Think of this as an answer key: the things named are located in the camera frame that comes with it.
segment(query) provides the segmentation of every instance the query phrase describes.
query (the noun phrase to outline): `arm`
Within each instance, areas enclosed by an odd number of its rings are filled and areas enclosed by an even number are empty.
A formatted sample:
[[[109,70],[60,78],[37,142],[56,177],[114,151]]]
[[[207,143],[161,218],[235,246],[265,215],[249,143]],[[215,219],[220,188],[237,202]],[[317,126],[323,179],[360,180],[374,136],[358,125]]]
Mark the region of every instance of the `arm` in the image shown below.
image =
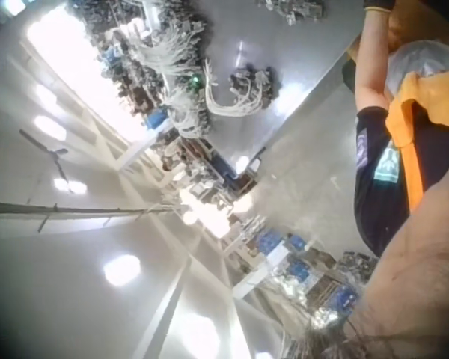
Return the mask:
[[[389,108],[385,80],[388,75],[389,14],[394,3],[394,0],[365,1],[367,13],[356,68],[358,111],[372,106]]]

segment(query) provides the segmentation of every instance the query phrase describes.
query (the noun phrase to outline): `worker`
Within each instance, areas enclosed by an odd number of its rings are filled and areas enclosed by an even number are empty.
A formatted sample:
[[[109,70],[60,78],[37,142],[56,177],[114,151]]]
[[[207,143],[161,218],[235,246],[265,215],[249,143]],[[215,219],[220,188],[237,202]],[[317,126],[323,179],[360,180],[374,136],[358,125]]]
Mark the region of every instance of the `worker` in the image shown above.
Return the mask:
[[[351,315],[303,329],[299,359],[449,359],[449,171],[391,240]]]
[[[394,98],[385,89],[394,5],[395,0],[364,0],[355,77],[355,218],[378,257],[424,192],[449,169],[449,71],[428,77],[407,73]]]

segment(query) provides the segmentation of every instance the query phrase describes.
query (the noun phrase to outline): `workbench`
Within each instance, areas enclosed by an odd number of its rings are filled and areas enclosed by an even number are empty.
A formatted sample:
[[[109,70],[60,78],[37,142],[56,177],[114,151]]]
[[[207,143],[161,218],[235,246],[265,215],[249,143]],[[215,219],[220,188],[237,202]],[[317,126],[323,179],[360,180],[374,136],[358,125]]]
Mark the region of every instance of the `workbench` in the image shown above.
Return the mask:
[[[227,79],[247,63],[259,70],[272,67],[281,84],[279,97],[256,115],[212,116],[207,140],[236,170],[238,161],[242,167],[266,146],[357,38],[363,26],[363,2],[325,0],[324,19],[304,19],[293,26],[276,12],[256,6],[254,0],[199,0],[198,4],[210,21],[212,38],[206,54],[219,83],[213,94],[220,105],[232,104]]]

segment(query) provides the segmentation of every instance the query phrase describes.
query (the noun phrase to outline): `glove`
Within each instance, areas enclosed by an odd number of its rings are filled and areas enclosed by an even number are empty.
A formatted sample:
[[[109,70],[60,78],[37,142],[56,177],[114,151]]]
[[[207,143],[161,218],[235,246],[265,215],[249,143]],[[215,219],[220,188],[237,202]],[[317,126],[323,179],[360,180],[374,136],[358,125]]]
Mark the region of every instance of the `glove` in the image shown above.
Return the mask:
[[[396,5],[396,0],[364,0],[364,9],[377,10],[390,13],[394,6]]]

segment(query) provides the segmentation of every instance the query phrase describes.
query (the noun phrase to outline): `floor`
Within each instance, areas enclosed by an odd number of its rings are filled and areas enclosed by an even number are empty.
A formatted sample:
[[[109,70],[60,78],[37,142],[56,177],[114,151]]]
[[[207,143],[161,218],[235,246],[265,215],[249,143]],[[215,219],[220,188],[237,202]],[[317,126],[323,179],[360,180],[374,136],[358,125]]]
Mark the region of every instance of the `floor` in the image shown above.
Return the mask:
[[[254,211],[273,227],[320,241],[336,259],[346,250],[370,254],[353,214],[356,110],[345,60],[268,144],[252,192]]]

